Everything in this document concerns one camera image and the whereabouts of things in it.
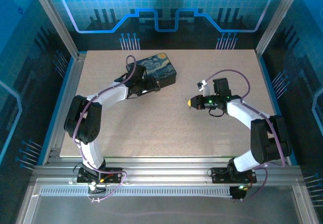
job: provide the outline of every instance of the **starry night box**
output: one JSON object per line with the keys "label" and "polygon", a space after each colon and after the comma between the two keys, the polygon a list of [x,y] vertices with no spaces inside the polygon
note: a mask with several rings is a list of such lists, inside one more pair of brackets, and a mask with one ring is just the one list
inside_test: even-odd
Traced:
{"label": "starry night box", "polygon": [[160,88],[176,82],[176,70],[165,53],[139,60],[137,64],[146,67],[147,75],[153,76]]}

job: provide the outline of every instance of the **beige tabletop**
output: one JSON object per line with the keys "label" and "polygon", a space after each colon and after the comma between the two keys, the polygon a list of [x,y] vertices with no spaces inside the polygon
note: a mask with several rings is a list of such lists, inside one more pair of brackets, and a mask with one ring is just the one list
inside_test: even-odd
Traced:
{"label": "beige tabletop", "polygon": [[[118,102],[102,112],[98,136],[102,154],[108,156],[236,156],[250,149],[250,130],[237,119],[209,116],[208,110],[189,109],[187,100],[200,92],[197,82],[222,69],[247,76],[250,105],[272,115],[273,108],[253,50],[137,50],[88,51],[77,94],[99,92],[126,72],[125,58],[138,60],[165,52],[177,71],[176,83],[159,92]],[[247,91],[244,79],[227,77],[232,94]],[[79,156],[65,135],[61,156]]]}

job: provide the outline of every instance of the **table surface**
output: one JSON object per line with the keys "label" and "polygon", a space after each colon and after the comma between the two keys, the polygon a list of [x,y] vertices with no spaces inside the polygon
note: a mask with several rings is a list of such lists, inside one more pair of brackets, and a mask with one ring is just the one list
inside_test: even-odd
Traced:
{"label": "table surface", "polygon": [[[214,118],[208,110],[189,109],[187,99],[200,92],[197,82],[222,69],[249,79],[250,105],[272,115],[273,107],[254,50],[88,51],[77,94],[92,95],[126,72],[125,58],[138,60],[165,52],[177,71],[176,83],[159,92],[118,102],[102,111],[98,136],[103,156],[236,156],[250,149],[250,130],[237,119]],[[238,74],[226,77],[232,94],[244,95],[247,83]],[[65,134],[61,156],[79,156]]]}

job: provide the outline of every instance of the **glass panel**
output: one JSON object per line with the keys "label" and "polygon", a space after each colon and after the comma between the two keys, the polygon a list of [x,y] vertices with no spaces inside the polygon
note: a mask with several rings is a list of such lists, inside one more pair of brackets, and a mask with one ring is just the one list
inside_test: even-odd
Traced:
{"label": "glass panel", "polygon": [[280,0],[52,0],[80,51],[253,49]]}
{"label": "glass panel", "polygon": [[71,56],[38,0],[0,0],[0,15],[0,216],[13,223]]}
{"label": "glass panel", "polygon": [[323,0],[294,0],[263,59],[322,218]]}

